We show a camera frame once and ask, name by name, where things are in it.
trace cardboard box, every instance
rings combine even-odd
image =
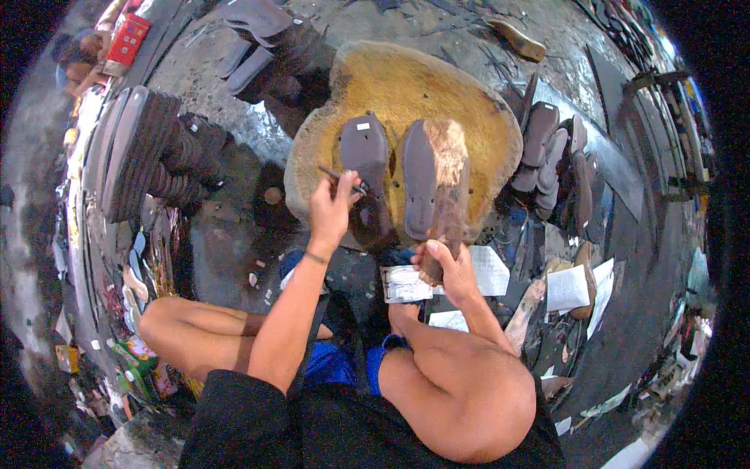
[[[77,373],[78,367],[78,350],[67,345],[56,345],[55,353],[57,354],[57,366],[66,373]]]
[[[120,29],[112,38],[112,46],[106,55],[104,73],[121,77],[130,68],[136,59],[136,54],[146,33],[151,28],[151,23],[138,17],[136,14],[128,14]]]

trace person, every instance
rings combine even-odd
[[[454,260],[431,240],[411,261],[418,268],[429,251],[440,262],[468,334],[423,324],[418,305],[393,304],[391,335],[364,365],[351,348],[308,340],[323,332],[321,286],[360,182],[353,172],[337,188],[319,182],[310,241],[268,316],[177,297],[145,311],[149,347],[205,380],[180,466],[563,467],[540,381],[482,298],[466,246]]]
[[[61,34],[52,46],[55,82],[68,94],[79,97],[96,83],[106,85],[108,77],[99,65],[107,57],[112,43],[112,30],[125,0],[113,0],[94,28],[76,35]]]

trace bare leg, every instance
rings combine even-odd
[[[139,323],[144,342],[169,364],[205,380],[211,370],[245,373],[255,335],[265,316],[192,302],[177,296],[156,299]],[[318,338],[331,337],[324,326]]]
[[[382,360],[380,391],[435,453],[459,462],[493,461],[526,437],[536,413],[531,374],[476,334],[426,326],[418,309],[391,305],[395,333],[413,350]]]

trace red box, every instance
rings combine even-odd
[[[143,38],[146,37],[149,28],[151,28],[151,23],[136,14],[128,14],[112,39],[112,46],[106,55],[106,60],[130,67],[136,59],[138,48],[143,43]]]

